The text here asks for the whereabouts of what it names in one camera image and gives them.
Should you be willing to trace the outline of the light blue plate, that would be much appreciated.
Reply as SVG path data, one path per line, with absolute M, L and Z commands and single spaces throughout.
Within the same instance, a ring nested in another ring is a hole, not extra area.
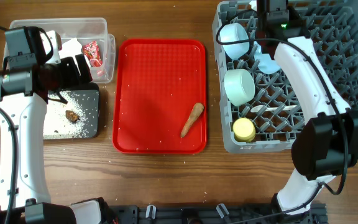
M 272 60 L 269 54 L 262 53 L 262 47 L 254 42 L 254 47 L 256 47 L 256 51 L 254 54 L 254 60 L 258 60 L 258 69 L 267 75 L 276 73 L 280 70 L 280 66 L 276 63 L 276 61 Z

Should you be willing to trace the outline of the dark food scrap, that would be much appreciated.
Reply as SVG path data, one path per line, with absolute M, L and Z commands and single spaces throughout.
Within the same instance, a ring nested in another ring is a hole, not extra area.
M 80 118 L 74 111 L 71 110 L 65 111 L 65 117 L 71 123 L 76 123 Z

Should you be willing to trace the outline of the light blue bowl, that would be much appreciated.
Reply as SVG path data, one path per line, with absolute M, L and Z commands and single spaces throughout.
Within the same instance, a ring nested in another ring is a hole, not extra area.
M 219 34 L 219 40 L 223 43 L 237 42 L 247 40 L 248 34 L 239 23 L 225 25 Z M 223 49 L 227 56 L 233 60 L 237 60 L 249 51 L 250 43 L 228 44 L 223 45 Z

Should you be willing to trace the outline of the white rice pile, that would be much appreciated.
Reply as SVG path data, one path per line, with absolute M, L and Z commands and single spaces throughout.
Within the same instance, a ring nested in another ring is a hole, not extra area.
M 89 136 L 88 118 L 86 108 L 83 106 L 85 99 L 82 94 L 75 91 L 61 91 L 60 96 L 67 100 L 62 103 L 56 93 L 48 95 L 47 113 L 45 115 L 43 137 L 49 139 L 76 139 Z M 71 123 L 65 117 L 65 111 L 74 111 L 80 118 L 76 123 Z

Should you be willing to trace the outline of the mint green bowl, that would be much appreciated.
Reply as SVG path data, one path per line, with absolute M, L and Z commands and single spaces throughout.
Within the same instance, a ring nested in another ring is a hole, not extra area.
M 234 106 L 241 106 L 255 96 L 253 76 L 245 69 L 228 70 L 224 76 L 224 89 Z

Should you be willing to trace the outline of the white plastic spoon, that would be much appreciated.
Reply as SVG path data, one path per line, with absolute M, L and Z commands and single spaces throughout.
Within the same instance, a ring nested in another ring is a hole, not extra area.
M 279 106 L 279 107 L 268 107 L 265 105 L 259 105 L 253 107 L 250 112 L 251 113 L 258 113 L 259 111 L 276 111 L 278 109 L 284 110 L 284 111 L 290 111 L 292 109 L 296 108 L 296 105 L 290 105 L 290 106 Z

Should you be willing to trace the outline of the yellow plastic cup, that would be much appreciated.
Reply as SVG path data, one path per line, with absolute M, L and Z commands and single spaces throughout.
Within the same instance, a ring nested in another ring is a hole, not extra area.
M 239 142 L 252 142 L 256 135 L 253 122 L 248 118 L 239 118 L 232 125 L 234 138 Z

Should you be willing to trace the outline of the brown carrot-like vegetable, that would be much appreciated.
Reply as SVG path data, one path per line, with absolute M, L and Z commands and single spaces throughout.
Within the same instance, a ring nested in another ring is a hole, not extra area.
M 180 137 L 184 138 L 189 132 L 192 125 L 196 122 L 196 120 L 200 117 L 202 112 L 204 111 L 204 105 L 202 103 L 195 103 L 185 125 L 182 128 L 180 133 Z

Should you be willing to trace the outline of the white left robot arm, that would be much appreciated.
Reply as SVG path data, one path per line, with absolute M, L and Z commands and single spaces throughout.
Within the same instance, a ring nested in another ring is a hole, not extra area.
M 0 223 L 116 223 L 103 198 L 52 204 L 44 169 L 48 94 L 92 81 L 84 55 L 61 58 L 58 35 L 40 27 L 4 30 L 0 70 Z

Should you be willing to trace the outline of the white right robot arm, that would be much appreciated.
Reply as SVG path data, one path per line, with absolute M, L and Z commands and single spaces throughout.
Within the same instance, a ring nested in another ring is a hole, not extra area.
M 257 1 L 259 37 L 295 92 L 305 126 L 291 147 L 295 169 L 273 196 L 277 216 L 301 216 L 326 188 L 339 195 L 358 161 L 358 111 L 340 96 L 319 62 L 310 32 L 288 1 Z

